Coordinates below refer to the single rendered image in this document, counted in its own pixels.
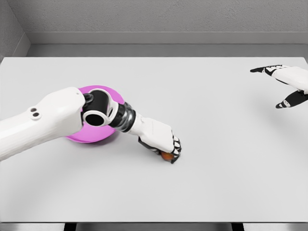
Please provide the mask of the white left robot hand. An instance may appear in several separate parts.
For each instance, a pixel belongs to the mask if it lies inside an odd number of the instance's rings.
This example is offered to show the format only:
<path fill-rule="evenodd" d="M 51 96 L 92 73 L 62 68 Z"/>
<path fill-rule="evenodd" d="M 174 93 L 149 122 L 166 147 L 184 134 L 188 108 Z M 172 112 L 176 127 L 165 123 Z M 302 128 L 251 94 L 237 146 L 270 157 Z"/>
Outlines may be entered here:
<path fill-rule="evenodd" d="M 181 142 L 169 125 L 150 118 L 141 120 L 141 130 L 138 142 L 147 149 L 161 156 L 161 152 L 174 155 L 171 164 L 175 163 L 181 155 Z"/>

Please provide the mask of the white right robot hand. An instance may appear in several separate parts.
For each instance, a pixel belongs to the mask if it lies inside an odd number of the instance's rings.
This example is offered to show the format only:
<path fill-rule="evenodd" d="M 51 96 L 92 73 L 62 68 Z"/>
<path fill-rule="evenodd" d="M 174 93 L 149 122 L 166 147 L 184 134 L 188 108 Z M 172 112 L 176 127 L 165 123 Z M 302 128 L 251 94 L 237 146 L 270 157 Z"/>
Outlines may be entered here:
<path fill-rule="evenodd" d="M 270 65 L 257 67 L 250 70 L 251 73 L 265 73 L 277 81 L 294 87 L 295 92 L 288 95 L 275 107 L 277 109 L 291 108 L 308 101 L 308 70 L 287 65 Z"/>

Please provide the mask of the pink plate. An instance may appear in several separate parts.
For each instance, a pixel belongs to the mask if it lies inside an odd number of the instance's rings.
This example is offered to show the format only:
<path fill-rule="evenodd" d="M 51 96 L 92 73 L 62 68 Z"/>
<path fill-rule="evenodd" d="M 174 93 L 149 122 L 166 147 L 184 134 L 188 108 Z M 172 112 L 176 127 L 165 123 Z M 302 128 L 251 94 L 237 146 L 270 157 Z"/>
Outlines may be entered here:
<path fill-rule="evenodd" d="M 85 87 L 79 88 L 79 90 L 82 93 L 88 93 L 93 89 L 103 89 L 106 90 L 112 97 L 112 99 L 120 104 L 124 104 L 124 99 L 116 90 L 113 88 L 102 86 L 102 85 L 89 85 Z M 102 141 L 108 137 L 110 137 L 112 134 L 116 132 L 115 128 L 112 128 L 110 126 L 104 126 L 104 127 L 94 127 L 90 126 L 88 124 L 84 124 L 81 131 L 67 136 L 71 141 L 79 142 L 79 143 L 94 143 L 98 141 Z"/>

